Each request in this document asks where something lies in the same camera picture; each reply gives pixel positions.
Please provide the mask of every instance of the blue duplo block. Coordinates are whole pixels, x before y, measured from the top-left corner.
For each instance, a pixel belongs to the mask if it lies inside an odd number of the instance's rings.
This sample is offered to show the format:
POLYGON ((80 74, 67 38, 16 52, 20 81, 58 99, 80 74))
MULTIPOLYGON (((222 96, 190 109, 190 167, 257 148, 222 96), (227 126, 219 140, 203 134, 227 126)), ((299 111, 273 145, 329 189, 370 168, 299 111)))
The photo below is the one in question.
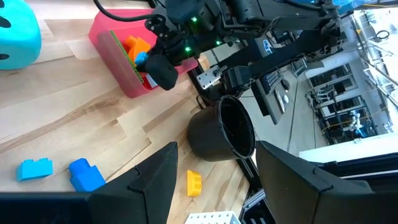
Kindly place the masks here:
POLYGON ((96 166, 90 167, 84 158, 78 159, 69 165, 70 183, 77 192, 91 192, 105 184, 100 171, 96 166))
POLYGON ((25 160, 17 168, 17 180, 32 180, 43 178, 52 174, 52 161, 47 158, 39 159, 34 162, 33 159, 25 160))
POLYGON ((134 63, 138 66, 138 65, 144 63, 148 59, 148 57, 149 56, 146 52, 141 52, 137 55, 137 58, 134 61, 134 63))

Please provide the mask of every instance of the yellow lego brick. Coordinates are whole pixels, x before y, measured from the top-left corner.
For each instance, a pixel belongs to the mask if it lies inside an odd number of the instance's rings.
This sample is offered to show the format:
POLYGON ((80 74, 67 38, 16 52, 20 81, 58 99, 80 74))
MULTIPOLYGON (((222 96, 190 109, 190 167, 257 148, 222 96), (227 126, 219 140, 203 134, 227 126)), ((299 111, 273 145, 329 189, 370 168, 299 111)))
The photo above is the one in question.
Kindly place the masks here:
POLYGON ((198 172, 187 170, 187 196, 196 197, 201 192, 201 175, 198 172))

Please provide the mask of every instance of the wooden table surface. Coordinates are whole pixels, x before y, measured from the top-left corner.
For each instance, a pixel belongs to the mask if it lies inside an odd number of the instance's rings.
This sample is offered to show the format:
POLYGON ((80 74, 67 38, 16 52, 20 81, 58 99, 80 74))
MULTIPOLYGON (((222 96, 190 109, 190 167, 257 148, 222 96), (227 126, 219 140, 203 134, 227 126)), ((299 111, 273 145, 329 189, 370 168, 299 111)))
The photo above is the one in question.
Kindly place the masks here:
MULTIPOLYGON (((0 71, 0 190, 74 191, 68 165, 81 157, 97 165, 109 182, 177 141, 169 223, 184 223, 196 212, 234 210, 239 215, 249 184, 237 163, 205 162, 187 142, 188 122, 199 111, 188 76, 181 75, 170 91, 158 88, 130 99, 87 37, 98 12, 91 0, 27 2, 36 13, 43 47, 33 65, 0 71), (43 157, 53 161, 51 176, 16 181, 21 162, 43 157), (187 169, 202 175, 199 197, 186 196, 187 169)), ((115 8, 149 7, 144 2, 102 2, 115 8)))

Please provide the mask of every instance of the black plastic pot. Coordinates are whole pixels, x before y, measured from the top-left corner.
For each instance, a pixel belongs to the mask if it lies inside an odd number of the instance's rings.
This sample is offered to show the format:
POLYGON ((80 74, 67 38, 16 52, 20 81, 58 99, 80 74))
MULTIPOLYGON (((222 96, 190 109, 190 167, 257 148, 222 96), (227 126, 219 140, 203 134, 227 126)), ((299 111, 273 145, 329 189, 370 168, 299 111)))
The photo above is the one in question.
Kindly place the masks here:
POLYGON ((188 141, 193 153, 206 161, 246 159, 256 145, 249 114, 233 96, 223 96, 195 114, 188 125, 188 141))

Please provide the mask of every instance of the red plastic bin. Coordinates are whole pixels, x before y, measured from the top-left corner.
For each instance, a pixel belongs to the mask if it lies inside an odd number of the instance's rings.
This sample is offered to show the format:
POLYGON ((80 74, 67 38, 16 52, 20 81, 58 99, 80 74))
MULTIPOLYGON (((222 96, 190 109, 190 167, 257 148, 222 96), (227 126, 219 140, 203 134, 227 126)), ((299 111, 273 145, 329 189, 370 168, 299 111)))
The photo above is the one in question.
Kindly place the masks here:
MULTIPOLYGON (((110 13, 121 17, 141 16, 152 13, 153 9, 110 9, 110 13)), ((134 98, 152 90, 145 74, 138 73, 126 52, 124 41, 129 35, 140 37, 151 46, 156 43, 156 35, 147 30, 145 21, 119 22, 114 21, 99 12, 91 26, 89 38, 101 58, 111 70, 123 92, 134 98)), ((185 73, 198 66, 197 60, 189 58, 181 66, 175 67, 178 74, 185 73)))

